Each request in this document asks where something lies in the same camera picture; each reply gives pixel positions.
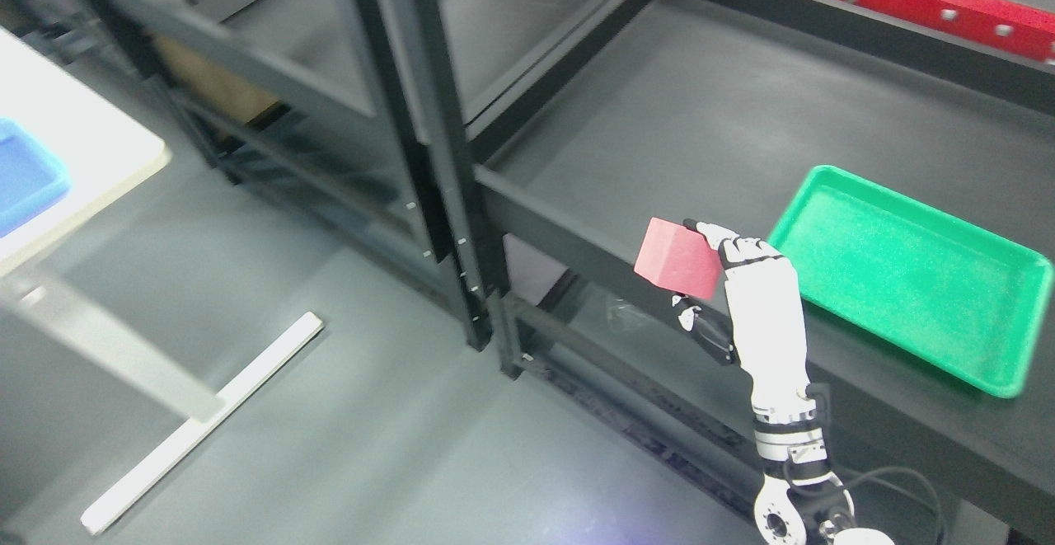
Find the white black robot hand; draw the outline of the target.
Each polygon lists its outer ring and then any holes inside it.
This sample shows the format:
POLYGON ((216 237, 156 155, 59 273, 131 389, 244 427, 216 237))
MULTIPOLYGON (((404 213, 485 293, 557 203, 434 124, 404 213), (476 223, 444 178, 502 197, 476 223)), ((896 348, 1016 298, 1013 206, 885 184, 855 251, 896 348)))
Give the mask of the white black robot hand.
POLYGON ((716 223, 686 219, 717 251, 724 296, 738 365, 751 379, 751 409, 757 420, 784 425, 814 420, 799 278, 791 260, 773 245, 716 223))

